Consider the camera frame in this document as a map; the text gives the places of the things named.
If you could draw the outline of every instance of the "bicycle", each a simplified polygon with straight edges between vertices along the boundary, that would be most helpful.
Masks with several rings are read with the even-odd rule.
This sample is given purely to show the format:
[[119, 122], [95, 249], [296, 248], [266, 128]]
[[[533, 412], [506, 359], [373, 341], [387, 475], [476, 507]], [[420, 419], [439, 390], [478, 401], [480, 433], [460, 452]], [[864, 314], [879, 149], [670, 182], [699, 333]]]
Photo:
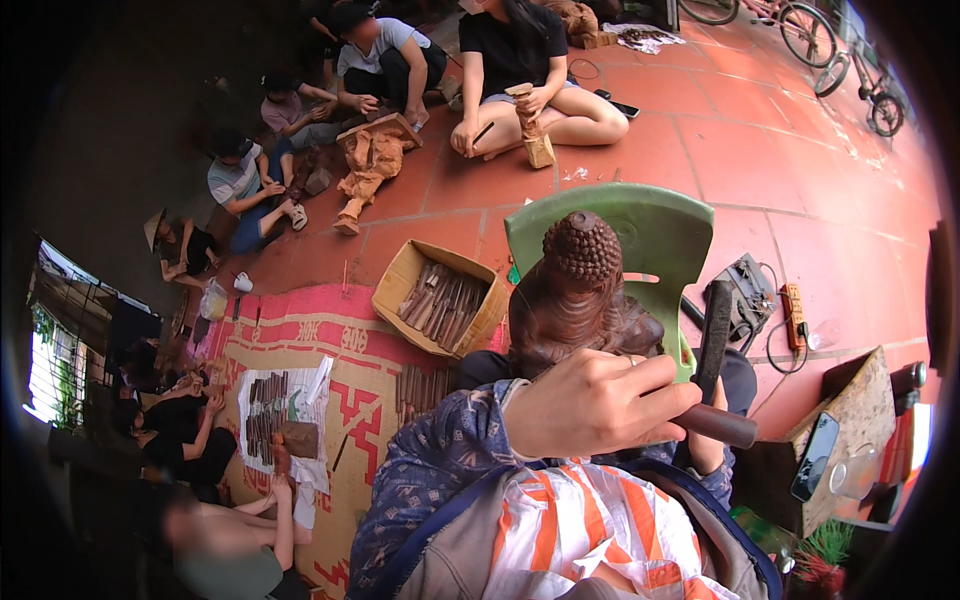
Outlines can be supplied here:
[[903, 126], [903, 115], [906, 113], [906, 109], [900, 99], [890, 93], [890, 82], [893, 81], [893, 78], [887, 71], [886, 65], [879, 58], [876, 62], [881, 75], [874, 82], [864, 59], [863, 52], [866, 45], [866, 41], [858, 34], [856, 41], [853, 43], [852, 53], [840, 52], [830, 61], [827, 68], [820, 74], [816, 85], [813, 86], [813, 93], [817, 95], [817, 98], [823, 98], [835, 92], [844, 78], [847, 77], [852, 56], [856, 74], [860, 77], [860, 88], [856, 90], [856, 93], [860, 100], [870, 105], [870, 110], [867, 113], [867, 125], [883, 137], [893, 137]]
[[[780, 26], [786, 47], [804, 64], [822, 69], [836, 54], [836, 34], [816, 9], [789, 0], [774, 0], [770, 5], [757, 0], [743, 0], [743, 3], [757, 15], [751, 23]], [[730, 23], [740, 10], [740, 0], [677, 0], [677, 4], [708, 25]]]

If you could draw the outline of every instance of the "power strip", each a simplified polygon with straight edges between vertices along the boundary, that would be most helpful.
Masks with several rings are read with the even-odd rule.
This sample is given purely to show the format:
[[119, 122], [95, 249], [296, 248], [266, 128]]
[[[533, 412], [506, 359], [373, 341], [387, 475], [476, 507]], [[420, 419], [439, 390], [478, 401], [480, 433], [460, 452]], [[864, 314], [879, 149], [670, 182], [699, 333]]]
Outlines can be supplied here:
[[780, 290], [786, 294], [783, 309], [790, 320], [786, 327], [787, 344], [794, 350], [806, 348], [806, 338], [800, 333], [800, 326], [805, 321], [804, 306], [800, 302], [800, 286], [796, 283], [784, 283]]

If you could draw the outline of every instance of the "bicycle wheel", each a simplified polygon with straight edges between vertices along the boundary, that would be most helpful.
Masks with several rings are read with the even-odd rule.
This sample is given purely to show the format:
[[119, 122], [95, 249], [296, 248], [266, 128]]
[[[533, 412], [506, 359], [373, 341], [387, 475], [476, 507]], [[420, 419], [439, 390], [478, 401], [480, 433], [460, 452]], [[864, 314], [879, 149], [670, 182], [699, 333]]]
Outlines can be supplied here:
[[806, 4], [791, 4], [780, 12], [780, 34], [793, 56], [822, 69], [837, 51], [837, 38], [827, 20]]
[[684, 12], [708, 25], [725, 25], [736, 18], [740, 0], [677, 0]]
[[813, 93], [817, 98], [829, 96], [840, 87], [843, 78], [847, 77], [847, 70], [850, 68], [850, 58], [846, 52], [841, 52], [833, 57], [827, 68], [820, 74], [820, 79], [813, 86]]
[[889, 92], [874, 96], [874, 128], [883, 137], [892, 137], [903, 126], [903, 104]]

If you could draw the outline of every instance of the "red tile floor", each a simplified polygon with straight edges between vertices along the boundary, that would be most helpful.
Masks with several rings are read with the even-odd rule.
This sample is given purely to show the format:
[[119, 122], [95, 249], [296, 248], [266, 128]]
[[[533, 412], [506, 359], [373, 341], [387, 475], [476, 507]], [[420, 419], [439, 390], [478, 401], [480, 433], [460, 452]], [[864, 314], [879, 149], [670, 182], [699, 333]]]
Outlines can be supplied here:
[[[750, 252], [774, 267], [780, 283], [800, 285], [811, 326], [841, 324], [836, 346], [811, 354], [787, 377], [767, 364], [765, 334], [753, 345], [759, 392], [752, 411], [765, 437], [785, 432], [813, 407], [823, 371], [867, 348], [884, 345], [891, 368], [925, 359], [926, 233], [939, 209], [922, 139], [909, 124], [892, 140], [870, 132], [853, 75], [818, 102], [812, 85], [819, 71], [790, 55], [776, 29], [752, 26], [746, 14], [719, 28], [684, 20], [681, 35], [686, 45], [664, 46], [656, 56], [620, 46], [571, 49], [584, 87], [603, 87], [641, 109], [618, 144], [558, 147], [558, 163], [540, 171], [520, 149], [491, 162], [467, 160], [447, 143], [460, 114], [434, 106], [422, 132], [426, 144], [363, 211], [359, 235], [331, 227], [345, 202], [331, 186], [305, 202], [304, 230], [288, 229], [259, 256], [231, 258], [221, 282], [228, 288], [231, 271], [246, 271], [255, 293], [278, 294], [340, 282], [346, 263], [350, 283], [374, 286], [407, 238], [473, 257], [506, 278], [505, 216], [527, 198], [611, 180], [619, 169], [624, 181], [672, 188], [714, 207], [713, 244], [689, 297], [702, 304], [703, 286]], [[588, 79], [594, 70], [575, 59], [592, 61], [598, 76]], [[459, 68], [451, 63], [449, 70]], [[588, 170], [586, 180], [564, 180], [578, 167]], [[346, 164], [340, 160], [334, 171], [342, 177]], [[211, 228], [228, 223], [219, 211]], [[686, 318], [683, 327], [696, 344], [699, 332]], [[783, 335], [772, 351], [786, 360]], [[925, 402], [937, 395], [931, 379]]]

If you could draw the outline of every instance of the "chisel bundle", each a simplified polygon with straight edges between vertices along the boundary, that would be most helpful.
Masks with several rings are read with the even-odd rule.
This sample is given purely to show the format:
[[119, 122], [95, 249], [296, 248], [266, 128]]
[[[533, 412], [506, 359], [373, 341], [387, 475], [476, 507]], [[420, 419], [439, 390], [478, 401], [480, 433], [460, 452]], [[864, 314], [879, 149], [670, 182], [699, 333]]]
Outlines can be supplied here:
[[467, 332], [490, 284], [427, 259], [406, 300], [397, 309], [408, 325], [452, 352]]
[[271, 449], [273, 434], [287, 420], [287, 384], [289, 376], [270, 373], [266, 379], [255, 379], [250, 386], [250, 409], [247, 411], [247, 454], [274, 463]]
[[456, 383], [456, 370], [423, 372], [416, 365], [403, 365], [396, 376], [396, 414], [399, 427], [437, 408]]

